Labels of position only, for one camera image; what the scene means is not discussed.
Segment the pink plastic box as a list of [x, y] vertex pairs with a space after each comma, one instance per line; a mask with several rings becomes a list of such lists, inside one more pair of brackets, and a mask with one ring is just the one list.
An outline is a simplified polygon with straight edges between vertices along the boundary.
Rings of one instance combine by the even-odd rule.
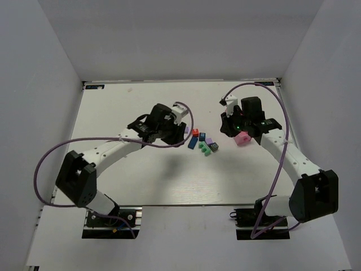
[[240, 132], [238, 135], [234, 137], [234, 141], [237, 146], [242, 146], [248, 142], [250, 142], [252, 138], [249, 136], [247, 132]]

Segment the red cube block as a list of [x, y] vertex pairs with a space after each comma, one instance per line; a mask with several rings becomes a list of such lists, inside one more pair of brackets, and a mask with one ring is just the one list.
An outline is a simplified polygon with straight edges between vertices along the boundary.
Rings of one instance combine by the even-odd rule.
[[198, 137], [199, 136], [199, 130], [198, 129], [192, 129], [192, 136]]

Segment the dark blue rectangular block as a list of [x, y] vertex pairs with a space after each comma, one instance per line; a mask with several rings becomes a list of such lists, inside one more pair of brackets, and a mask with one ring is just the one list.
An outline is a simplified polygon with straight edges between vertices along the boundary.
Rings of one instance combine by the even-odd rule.
[[193, 150], [195, 148], [197, 142], [198, 142], [197, 137], [191, 137], [191, 139], [190, 139], [190, 141], [188, 143], [188, 148]]

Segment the dark blue printed cube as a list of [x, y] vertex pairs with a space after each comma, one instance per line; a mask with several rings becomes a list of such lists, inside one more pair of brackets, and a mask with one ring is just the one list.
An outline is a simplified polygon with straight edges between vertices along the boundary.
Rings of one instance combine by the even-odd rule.
[[205, 133], [200, 133], [199, 134], [199, 141], [205, 141], [206, 139], [206, 134]]

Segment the green hospital arch block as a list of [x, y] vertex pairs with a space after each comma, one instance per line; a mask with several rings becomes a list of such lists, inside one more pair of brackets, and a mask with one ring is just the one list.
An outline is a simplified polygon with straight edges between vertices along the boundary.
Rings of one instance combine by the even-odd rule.
[[205, 156], [209, 156], [212, 152], [210, 147], [205, 143], [205, 141], [201, 141], [199, 143], [199, 149]]

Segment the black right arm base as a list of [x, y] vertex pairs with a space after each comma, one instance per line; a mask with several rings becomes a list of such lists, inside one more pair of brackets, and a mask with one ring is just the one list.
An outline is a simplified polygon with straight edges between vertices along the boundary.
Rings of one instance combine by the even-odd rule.
[[[253, 208], [236, 208], [230, 213], [230, 218], [235, 220], [236, 237], [239, 241], [251, 241], [250, 235], [257, 221], [257, 215]], [[272, 216], [262, 218], [257, 231], [266, 228], [276, 222], [280, 217]], [[288, 222], [286, 219], [259, 235], [256, 240], [286, 240], [290, 239]]]

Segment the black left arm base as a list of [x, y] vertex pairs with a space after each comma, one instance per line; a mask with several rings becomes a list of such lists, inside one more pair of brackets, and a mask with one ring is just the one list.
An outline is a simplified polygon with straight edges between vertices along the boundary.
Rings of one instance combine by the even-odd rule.
[[140, 231], [142, 207], [121, 207], [117, 216], [131, 229], [122, 220], [98, 217], [93, 211], [87, 211], [82, 239], [135, 239]]

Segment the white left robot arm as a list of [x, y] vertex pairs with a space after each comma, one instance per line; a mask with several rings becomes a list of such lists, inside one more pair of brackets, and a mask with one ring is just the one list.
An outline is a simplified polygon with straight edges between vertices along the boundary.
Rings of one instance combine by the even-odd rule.
[[158, 139], [165, 147], [178, 147], [184, 142], [186, 124], [182, 119], [189, 109], [176, 103], [172, 107], [156, 104], [151, 113], [130, 123], [116, 138], [91, 150], [66, 154], [56, 179], [56, 186], [78, 208], [102, 216], [116, 216], [119, 206], [97, 188], [98, 177], [127, 155], [151, 146]]

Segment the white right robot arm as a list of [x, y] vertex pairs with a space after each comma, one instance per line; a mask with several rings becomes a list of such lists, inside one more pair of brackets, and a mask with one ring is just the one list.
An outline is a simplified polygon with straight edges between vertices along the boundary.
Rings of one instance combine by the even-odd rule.
[[221, 114], [221, 133], [235, 137], [247, 132], [267, 150], [285, 170], [294, 185], [290, 196], [258, 199], [255, 208], [265, 215], [294, 217], [305, 223], [338, 211], [338, 176], [311, 162], [292, 142], [273, 118], [266, 118], [258, 97], [238, 100], [229, 95], [220, 101], [226, 110]]

